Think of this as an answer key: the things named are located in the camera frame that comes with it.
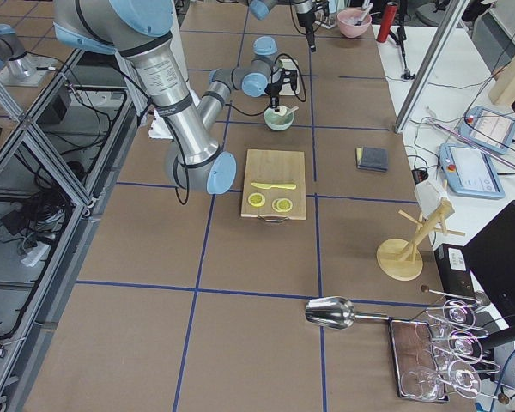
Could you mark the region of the third robot base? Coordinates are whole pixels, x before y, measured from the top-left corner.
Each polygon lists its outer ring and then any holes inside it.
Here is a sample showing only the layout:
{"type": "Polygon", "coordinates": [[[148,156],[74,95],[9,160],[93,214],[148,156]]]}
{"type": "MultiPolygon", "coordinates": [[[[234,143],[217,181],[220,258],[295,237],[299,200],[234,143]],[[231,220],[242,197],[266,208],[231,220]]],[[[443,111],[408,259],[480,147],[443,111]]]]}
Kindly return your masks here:
{"type": "Polygon", "coordinates": [[[0,24],[0,81],[6,86],[38,87],[55,58],[29,54],[8,24],[0,24]]]}

